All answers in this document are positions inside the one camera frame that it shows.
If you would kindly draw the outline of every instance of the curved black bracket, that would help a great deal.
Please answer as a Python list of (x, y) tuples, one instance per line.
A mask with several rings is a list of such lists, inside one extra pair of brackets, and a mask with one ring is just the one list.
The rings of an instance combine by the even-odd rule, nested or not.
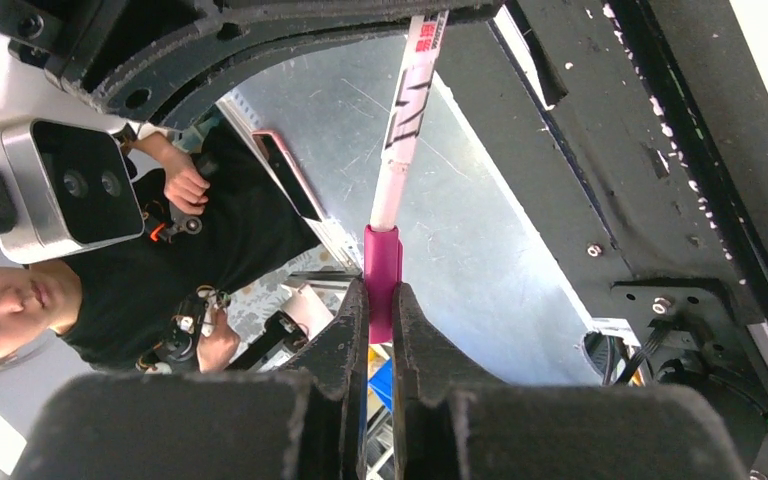
[[(416, 15), (448, 10), (450, 24), (486, 20), (504, 2), (73, 0), (56, 12), (33, 3), (0, 0), (0, 32), (49, 52), (53, 83), (100, 112), (183, 129), (272, 65), (406, 32)], [(23, 37), (23, 22), (40, 18), (34, 39)]]

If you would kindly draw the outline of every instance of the metal panel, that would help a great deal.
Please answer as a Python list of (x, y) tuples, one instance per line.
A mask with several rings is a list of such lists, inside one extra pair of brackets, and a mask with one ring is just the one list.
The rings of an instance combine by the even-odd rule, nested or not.
[[(404, 44), (392, 37), (305, 55), (229, 94), (284, 137), (358, 251)], [(399, 226), (405, 280), (469, 357), (513, 383), (597, 381), (579, 349), (587, 312), (439, 78)]]
[[(40, 133), (41, 127), (48, 133)], [(40, 146), (41, 140), (52, 138), (51, 135), (57, 135), (53, 138), (61, 141), (67, 151), (86, 142), (97, 147), (92, 157), (79, 159), (80, 162), (87, 161), (83, 167), (75, 163), (73, 157), (63, 157), (61, 165), (64, 168), (75, 168), (87, 176), (93, 171), (101, 176), (101, 172), (109, 168), (119, 182), (127, 185), (124, 195), (119, 197), (101, 192), (100, 195), (90, 193), (79, 200), (81, 206), (98, 208), (96, 221), (107, 226), (104, 231), (77, 228), (79, 223), (75, 220), (78, 216), (70, 215), (68, 208), (64, 210), (64, 207), (76, 204), (64, 203), (57, 195), (61, 190), (52, 185), (50, 176), (53, 173), (49, 172), (44, 159), (48, 150)], [(96, 170), (87, 165), (94, 165)], [(16, 227), (0, 235), (1, 249), (12, 262), (31, 264), (60, 258), (136, 238), (143, 233), (143, 221), (122, 156), (113, 139), (102, 132), (45, 120), (23, 122), (0, 130), (0, 173), (17, 210)]]
[[(281, 190), (290, 198), (287, 191), (281, 185), (281, 181), (278, 176), (269, 166), (266, 157), (263, 152), (258, 148), (257, 143), (254, 140), (254, 132), (262, 128), (260, 123), (260, 117), (252, 109), (240, 93), (235, 89), (230, 93), (222, 96), (219, 101), (216, 102), (216, 107), (228, 120), (228, 123), (234, 128), (234, 130), (240, 135), (245, 144), (254, 152), (258, 161), (263, 165), (272, 179), (281, 186)], [(310, 191), (311, 187), (306, 178), (300, 178), (299, 181), (305, 185), (305, 191)], [(318, 212), (322, 212), (323, 207), (319, 204), (317, 198), (310, 198), (314, 204), (314, 208)], [(316, 233), (316, 236), (322, 240), (329, 253), (334, 259), (343, 266), (348, 272), (358, 272), (363, 262), (360, 260), (357, 244), (351, 237), (346, 236), (346, 232), (340, 227), (339, 224), (335, 224), (331, 221), (318, 222), (311, 219), (304, 219), (307, 225)]]
[[(768, 89), (762, 81), (768, 72), (753, 62), (753, 54), (768, 51), (750, 50), (759, 45), (747, 45), (728, 0), (669, 0), (651, 7), (768, 257)], [(757, 10), (759, 18), (752, 20), (768, 19), (766, 6)], [(758, 65), (767, 64), (760, 57)]]

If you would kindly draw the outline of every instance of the screw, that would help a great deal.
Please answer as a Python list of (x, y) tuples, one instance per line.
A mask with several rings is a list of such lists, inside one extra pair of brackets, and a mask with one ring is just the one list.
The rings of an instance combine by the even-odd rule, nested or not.
[(673, 302), (671, 302), (668, 298), (658, 297), (655, 299), (655, 303), (652, 304), (652, 311), (658, 315), (664, 315), (665, 313), (669, 312), (672, 307)]
[(602, 245), (598, 243), (591, 243), (587, 246), (587, 254), (593, 258), (601, 257), (605, 251), (602, 249)]
[(16, 26), (16, 31), (20, 37), (25, 40), (33, 40), (40, 36), (42, 33), (45, 22), (39, 15), (32, 15), (30, 17), (22, 19), (19, 25)]

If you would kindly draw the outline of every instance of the white stick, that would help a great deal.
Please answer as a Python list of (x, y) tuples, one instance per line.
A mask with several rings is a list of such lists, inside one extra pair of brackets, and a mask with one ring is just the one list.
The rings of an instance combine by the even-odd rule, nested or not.
[(399, 84), (384, 136), (381, 171), (369, 220), (374, 231), (389, 232), (396, 226), (402, 191), (416, 152), (422, 117), (431, 93), (434, 63), (440, 55), (448, 16), (449, 12), (441, 12), (411, 19)]

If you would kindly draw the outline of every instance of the white shirt sleeve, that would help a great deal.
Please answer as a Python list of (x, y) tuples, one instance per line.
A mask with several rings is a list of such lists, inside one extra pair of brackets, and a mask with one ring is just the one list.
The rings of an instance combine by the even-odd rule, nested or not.
[(169, 129), (156, 127), (150, 123), (137, 123), (128, 121), (131, 128), (137, 133), (137, 140), (142, 140), (153, 133), (160, 133), (166, 138), (169, 138)]

